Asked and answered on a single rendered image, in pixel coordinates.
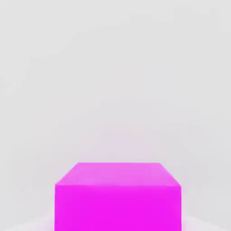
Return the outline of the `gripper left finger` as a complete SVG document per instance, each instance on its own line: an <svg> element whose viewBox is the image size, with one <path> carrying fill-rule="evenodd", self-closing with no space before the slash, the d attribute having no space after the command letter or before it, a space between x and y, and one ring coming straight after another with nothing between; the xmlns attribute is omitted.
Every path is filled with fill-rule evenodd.
<svg viewBox="0 0 231 231"><path fill-rule="evenodd" d="M17 226L16 231L55 231L54 211Z"/></svg>

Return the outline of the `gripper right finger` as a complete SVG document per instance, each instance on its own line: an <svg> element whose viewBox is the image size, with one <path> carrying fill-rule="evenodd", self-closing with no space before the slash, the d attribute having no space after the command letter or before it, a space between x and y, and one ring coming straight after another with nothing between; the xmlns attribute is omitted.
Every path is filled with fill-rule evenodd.
<svg viewBox="0 0 231 231"><path fill-rule="evenodd" d="M182 217L182 231L224 231L224 229L196 217Z"/></svg>

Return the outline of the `small magenta cube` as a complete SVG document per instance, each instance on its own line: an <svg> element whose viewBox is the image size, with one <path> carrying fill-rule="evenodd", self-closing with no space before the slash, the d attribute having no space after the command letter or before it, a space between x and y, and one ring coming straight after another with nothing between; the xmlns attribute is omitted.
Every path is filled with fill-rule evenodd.
<svg viewBox="0 0 231 231"><path fill-rule="evenodd" d="M181 186L159 163L78 163L55 185L55 231L182 231Z"/></svg>

